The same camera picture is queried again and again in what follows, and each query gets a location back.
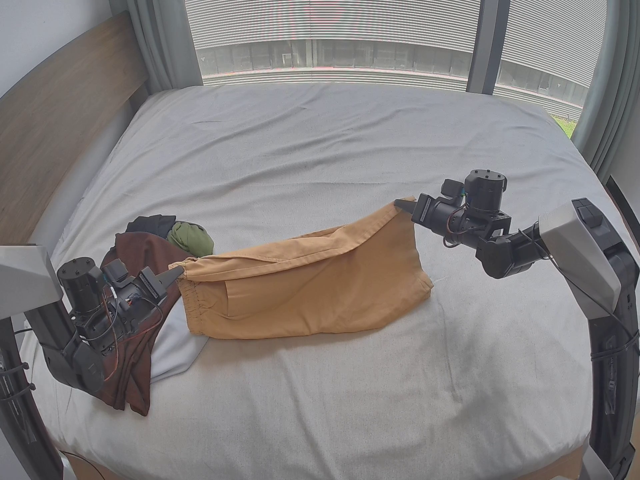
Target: green rolled cloth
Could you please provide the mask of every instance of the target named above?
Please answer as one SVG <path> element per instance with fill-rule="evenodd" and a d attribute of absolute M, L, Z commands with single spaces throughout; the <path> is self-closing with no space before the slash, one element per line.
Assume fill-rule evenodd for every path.
<path fill-rule="evenodd" d="M 213 254 L 213 240 L 205 229 L 197 224 L 178 221 L 173 225 L 166 239 L 196 258 Z"/>

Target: curtain fold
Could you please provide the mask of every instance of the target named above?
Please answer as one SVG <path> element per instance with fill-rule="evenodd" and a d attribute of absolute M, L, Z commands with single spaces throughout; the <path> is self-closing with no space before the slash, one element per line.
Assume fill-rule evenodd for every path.
<path fill-rule="evenodd" d="M 149 73 L 148 91 L 202 85 L 184 0 L 109 0 L 128 10 Z"/>
<path fill-rule="evenodd" d="M 607 0 L 605 35 L 572 140 L 606 182 L 640 87 L 640 0 Z"/>

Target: headboard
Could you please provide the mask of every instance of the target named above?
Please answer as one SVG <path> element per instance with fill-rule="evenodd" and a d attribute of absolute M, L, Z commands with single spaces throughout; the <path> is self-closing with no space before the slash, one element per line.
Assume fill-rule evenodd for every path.
<path fill-rule="evenodd" d="M 29 240 L 65 174 L 147 78 L 123 12 L 60 48 L 0 98 L 0 244 Z"/>

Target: dark baseboard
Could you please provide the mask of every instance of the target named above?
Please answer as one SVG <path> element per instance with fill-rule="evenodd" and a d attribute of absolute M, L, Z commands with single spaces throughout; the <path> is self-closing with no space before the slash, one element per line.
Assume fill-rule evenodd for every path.
<path fill-rule="evenodd" d="M 620 187 L 611 176 L 609 176 L 609 180 L 607 181 L 607 188 L 609 189 L 609 193 L 613 197 L 613 201 L 615 201 L 618 205 L 618 208 L 620 208 L 622 216 L 627 221 L 629 230 L 636 239 L 636 242 L 640 243 L 640 222 L 638 222 L 636 214 L 631 209 L 631 206 L 629 206 L 627 198 L 624 194 L 622 194 L 622 190 L 620 190 Z"/>

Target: mattress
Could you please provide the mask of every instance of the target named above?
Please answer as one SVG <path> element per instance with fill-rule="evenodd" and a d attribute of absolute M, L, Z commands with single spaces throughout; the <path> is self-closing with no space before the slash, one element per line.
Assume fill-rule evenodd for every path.
<path fill-rule="evenodd" d="M 505 174 L 512 229 L 587 196 L 636 249 L 602 185 L 542 108 L 368 84 L 194 87 L 149 98 L 52 255 L 101 259 L 141 214 L 202 224 L 227 252 Z M 386 328 L 207 341 L 151 386 L 147 417 L 55 382 L 33 337 L 33 395 L 60 448 L 132 479 L 523 475 L 591 421 L 587 321 L 548 262 L 503 280 L 416 228 L 430 299 Z"/>

